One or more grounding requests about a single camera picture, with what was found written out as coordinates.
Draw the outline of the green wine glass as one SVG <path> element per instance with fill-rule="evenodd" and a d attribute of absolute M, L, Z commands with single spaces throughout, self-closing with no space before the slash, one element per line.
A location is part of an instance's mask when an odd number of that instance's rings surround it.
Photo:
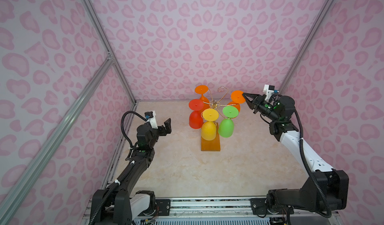
<path fill-rule="evenodd" d="M 234 106 L 225 106 L 223 108 L 224 119 L 219 125 L 219 135 L 224 138 L 229 138 L 233 135 L 235 124 L 233 119 L 239 115 L 239 110 Z"/>

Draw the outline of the yellow wine glass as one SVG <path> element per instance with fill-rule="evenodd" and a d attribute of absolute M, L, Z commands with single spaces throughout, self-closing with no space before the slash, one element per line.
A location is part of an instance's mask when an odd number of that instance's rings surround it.
<path fill-rule="evenodd" d="M 206 141 L 212 141 L 216 138 L 217 125 L 215 121 L 219 118 L 219 113 L 215 109 L 206 109 L 202 116 L 205 122 L 202 125 L 201 136 Z"/>

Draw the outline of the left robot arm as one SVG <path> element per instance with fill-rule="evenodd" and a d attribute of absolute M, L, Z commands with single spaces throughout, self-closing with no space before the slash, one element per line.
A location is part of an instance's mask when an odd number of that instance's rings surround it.
<path fill-rule="evenodd" d="M 125 118 L 129 114 L 144 121 L 137 127 L 135 143 L 129 139 L 124 126 Z M 134 196 L 131 193 L 141 175 L 154 160 L 154 146 L 159 137 L 172 132 L 171 119 L 167 119 L 163 125 L 158 125 L 155 111 L 145 112 L 143 116 L 134 111 L 127 111 L 121 119 L 121 131 L 130 144 L 130 152 L 126 158 L 128 164 L 109 186 L 94 193 L 90 225 L 133 225 L 136 217 L 147 216 L 153 221 L 160 214 L 153 191 L 138 191 Z"/>

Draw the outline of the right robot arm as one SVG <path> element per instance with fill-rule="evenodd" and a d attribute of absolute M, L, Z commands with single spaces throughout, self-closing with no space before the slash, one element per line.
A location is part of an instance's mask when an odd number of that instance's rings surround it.
<path fill-rule="evenodd" d="M 243 93 L 247 105 L 256 114 L 269 119 L 270 134 L 284 145 L 308 174 L 299 189 L 269 190 L 267 212 L 288 214 L 294 209 L 329 219 L 333 211 L 347 206 L 349 176 L 336 170 L 305 141 L 304 127 L 292 97 Z"/>

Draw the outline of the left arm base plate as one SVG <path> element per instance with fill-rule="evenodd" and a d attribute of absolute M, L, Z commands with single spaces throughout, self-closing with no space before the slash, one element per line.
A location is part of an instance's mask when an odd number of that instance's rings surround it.
<path fill-rule="evenodd" d="M 168 216 L 170 214 L 170 200 L 151 200 L 150 197 L 132 198 L 132 219 L 136 217 Z"/>

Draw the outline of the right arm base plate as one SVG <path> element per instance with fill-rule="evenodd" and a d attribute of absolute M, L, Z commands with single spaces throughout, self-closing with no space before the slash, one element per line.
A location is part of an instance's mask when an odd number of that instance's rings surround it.
<path fill-rule="evenodd" d="M 265 218 L 271 215 L 293 215 L 294 209 L 290 206 L 269 205 L 266 198 L 250 199 L 253 215 Z"/>

